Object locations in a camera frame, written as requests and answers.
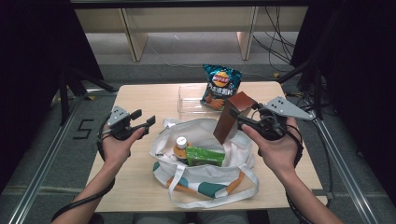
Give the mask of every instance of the table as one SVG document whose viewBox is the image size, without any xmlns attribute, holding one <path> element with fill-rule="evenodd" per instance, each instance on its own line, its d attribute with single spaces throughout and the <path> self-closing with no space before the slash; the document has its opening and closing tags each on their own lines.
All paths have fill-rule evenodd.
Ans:
<svg viewBox="0 0 396 224">
<path fill-rule="evenodd" d="M 141 118 L 132 121 L 132 126 L 145 122 L 155 115 L 157 122 L 150 127 L 149 134 L 136 141 L 132 146 L 132 156 L 121 168 L 116 177 L 116 184 L 101 201 L 96 212 L 157 212 L 181 211 L 174 206 L 167 194 L 167 189 L 154 177 L 152 165 L 156 161 L 149 155 L 151 142 L 163 130 L 163 119 L 176 118 L 182 120 L 198 119 L 202 117 L 218 119 L 217 113 L 178 113 L 178 91 L 180 86 L 197 87 L 197 100 L 204 94 L 205 83 L 200 84 L 151 84 L 122 86 L 114 105 L 133 112 L 142 109 Z M 283 91 L 277 82 L 242 82 L 239 88 L 254 100 L 265 103 Z M 90 181 L 102 167 L 99 155 L 93 163 L 88 181 Z M 241 209 L 269 209 L 289 207 L 285 190 L 275 175 L 269 170 L 262 158 L 255 156 L 253 171 L 260 179 L 260 190 L 252 198 L 212 208 L 211 210 L 241 210 Z M 323 190 L 313 163 L 305 150 L 297 166 L 297 173 L 305 184 L 314 191 Z M 318 198 L 326 203 L 325 196 Z"/>
</svg>

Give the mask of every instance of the bottle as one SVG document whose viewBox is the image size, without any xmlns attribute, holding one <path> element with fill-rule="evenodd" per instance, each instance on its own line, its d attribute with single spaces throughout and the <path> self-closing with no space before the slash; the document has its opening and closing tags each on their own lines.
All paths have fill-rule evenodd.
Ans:
<svg viewBox="0 0 396 224">
<path fill-rule="evenodd" d="M 184 164 L 188 164 L 187 162 L 187 153 L 186 147 L 190 147 L 191 143 L 187 141 L 186 137 L 180 136 L 176 140 L 176 144 L 174 146 L 174 154 L 177 159 Z"/>
</svg>

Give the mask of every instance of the white tote bag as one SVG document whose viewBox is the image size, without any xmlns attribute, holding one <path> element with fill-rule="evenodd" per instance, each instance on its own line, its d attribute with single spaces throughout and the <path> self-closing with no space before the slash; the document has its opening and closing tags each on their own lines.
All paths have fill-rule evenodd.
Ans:
<svg viewBox="0 0 396 224">
<path fill-rule="evenodd" d="M 254 166 L 253 142 L 243 132 L 223 145 L 213 135 L 217 120 L 194 119 L 167 127 L 154 139 L 150 155 L 157 159 L 153 173 L 168 188 L 172 203 L 181 208 L 210 208 L 252 197 L 259 191 L 259 179 L 251 168 Z M 174 159 L 173 148 L 178 137 L 184 136 L 194 147 L 225 153 L 222 166 L 188 166 Z M 244 176 L 252 185 L 233 193 Z M 178 202 L 174 190 L 203 194 L 210 200 Z"/>
</svg>

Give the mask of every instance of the transparent tray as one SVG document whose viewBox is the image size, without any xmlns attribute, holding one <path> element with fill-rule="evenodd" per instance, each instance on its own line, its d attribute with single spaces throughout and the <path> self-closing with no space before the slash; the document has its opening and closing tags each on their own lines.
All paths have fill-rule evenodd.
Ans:
<svg viewBox="0 0 396 224">
<path fill-rule="evenodd" d="M 177 112 L 193 114 L 220 114 L 215 110 L 201 103 L 205 93 L 206 84 L 181 85 L 178 89 Z"/>
</svg>

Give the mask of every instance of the brown box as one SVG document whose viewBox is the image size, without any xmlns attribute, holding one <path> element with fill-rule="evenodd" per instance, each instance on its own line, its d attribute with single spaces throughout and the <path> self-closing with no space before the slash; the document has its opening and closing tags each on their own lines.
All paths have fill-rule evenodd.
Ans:
<svg viewBox="0 0 396 224">
<path fill-rule="evenodd" d="M 237 132 L 236 118 L 231 115 L 231 108 L 235 108 L 241 115 L 246 116 L 254 104 L 255 101 L 242 91 L 228 98 L 221 112 L 215 131 L 213 132 L 221 144 L 233 138 Z"/>
</svg>

